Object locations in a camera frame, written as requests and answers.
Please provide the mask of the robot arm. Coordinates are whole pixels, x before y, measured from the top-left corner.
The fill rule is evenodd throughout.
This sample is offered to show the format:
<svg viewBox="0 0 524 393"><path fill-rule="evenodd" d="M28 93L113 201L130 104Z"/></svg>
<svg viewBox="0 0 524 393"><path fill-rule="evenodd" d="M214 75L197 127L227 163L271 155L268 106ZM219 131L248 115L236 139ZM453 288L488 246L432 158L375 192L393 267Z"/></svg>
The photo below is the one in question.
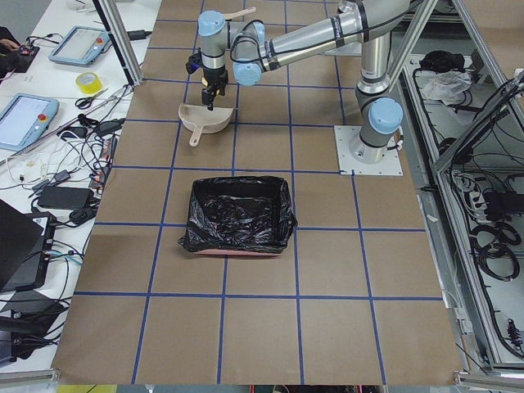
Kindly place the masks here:
<svg viewBox="0 0 524 393"><path fill-rule="evenodd" d="M226 93L227 60L233 63L235 80L253 86L264 72L360 43L355 96L363 124L349 147L356 160L375 164L382 160L404 117L400 104L387 94L391 86L387 68L391 31L410 5L409 1L347 1L336 15L271 39L265 37L260 20L235 22L219 11L204 11L197 20L200 47L188 58L186 70L203 71L201 101L213 110L215 98Z"/></svg>

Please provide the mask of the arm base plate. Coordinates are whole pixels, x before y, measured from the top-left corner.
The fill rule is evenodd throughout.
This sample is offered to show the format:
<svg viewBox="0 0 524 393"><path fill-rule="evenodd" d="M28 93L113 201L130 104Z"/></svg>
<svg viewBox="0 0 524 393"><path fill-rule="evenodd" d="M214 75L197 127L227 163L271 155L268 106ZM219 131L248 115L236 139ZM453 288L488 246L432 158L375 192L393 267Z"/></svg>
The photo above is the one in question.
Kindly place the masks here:
<svg viewBox="0 0 524 393"><path fill-rule="evenodd" d="M403 175L399 148L392 134L385 147L369 147L360 139L360 126L334 127L339 173L359 176Z"/></svg>

